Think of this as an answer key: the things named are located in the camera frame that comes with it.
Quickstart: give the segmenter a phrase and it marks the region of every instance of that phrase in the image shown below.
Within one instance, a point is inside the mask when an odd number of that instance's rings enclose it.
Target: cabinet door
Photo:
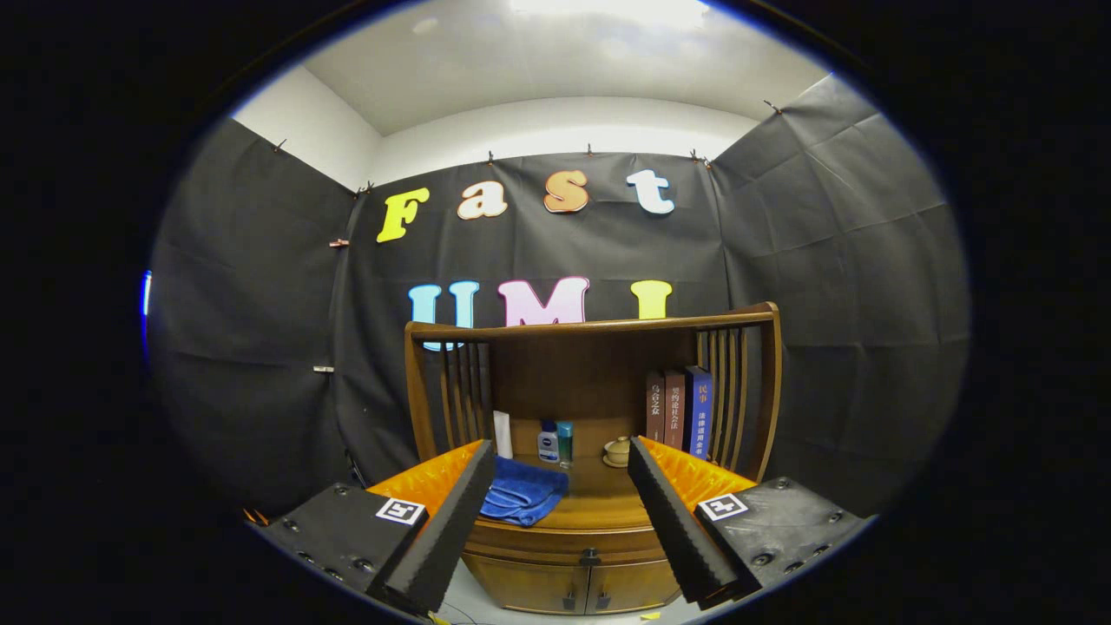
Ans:
[[[584,566],[520,564],[471,554],[463,554],[463,564],[502,607],[547,614],[583,614],[587,609]]]
[[[649,609],[670,604],[679,584],[668,561],[595,566],[590,569],[585,614]]]

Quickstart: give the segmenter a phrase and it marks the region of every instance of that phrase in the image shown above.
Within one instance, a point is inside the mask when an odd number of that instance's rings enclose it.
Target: white tube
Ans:
[[[509,413],[493,412],[493,435],[498,455],[513,460],[513,442],[509,437]]]

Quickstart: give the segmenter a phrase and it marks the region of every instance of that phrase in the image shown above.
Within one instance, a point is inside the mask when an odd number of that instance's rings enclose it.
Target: letter s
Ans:
[[[587,183],[587,174],[574,171],[557,171],[548,177],[544,189],[544,208],[548,212],[574,212],[587,205],[590,194],[582,187]]]

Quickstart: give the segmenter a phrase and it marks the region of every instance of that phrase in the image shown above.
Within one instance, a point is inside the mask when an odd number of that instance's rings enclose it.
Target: wooden cabinet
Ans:
[[[757,441],[740,457],[749,386],[748,330],[760,332]],[[439,344],[439,352],[424,350]],[[406,326],[406,376],[422,461],[493,437],[492,411],[509,413],[514,461],[537,457],[541,420],[574,423],[570,491],[531,527],[479,517],[463,562],[500,605],[549,614],[607,614],[679,596],[667,556],[623,468],[602,446],[644,432],[650,370],[698,364],[714,381],[711,461],[759,483],[779,412],[779,309],[763,302],[729,315],[506,329]],[[583,560],[593,550],[597,560]]]
[[[585,614],[590,569],[521,564],[463,554],[463,564],[490,598],[509,609]]]
[[[585,614],[649,609],[680,595],[668,561],[594,566],[590,569]]]
[[[610,614],[671,603],[679,584],[668,561],[614,566],[522,564],[463,554],[463,563],[494,602],[543,614]]]

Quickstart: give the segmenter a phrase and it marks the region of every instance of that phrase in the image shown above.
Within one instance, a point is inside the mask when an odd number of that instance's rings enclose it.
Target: book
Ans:
[[[683,452],[705,460],[710,450],[710,427],[713,420],[713,376],[702,367],[687,367],[687,436]]]
[[[675,450],[683,448],[684,412],[687,407],[687,375],[678,370],[663,374],[663,444]]]
[[[660,372],[649,372],[644,386],[648,390],[644,436],[657,443],[663,443],[663,375]]]

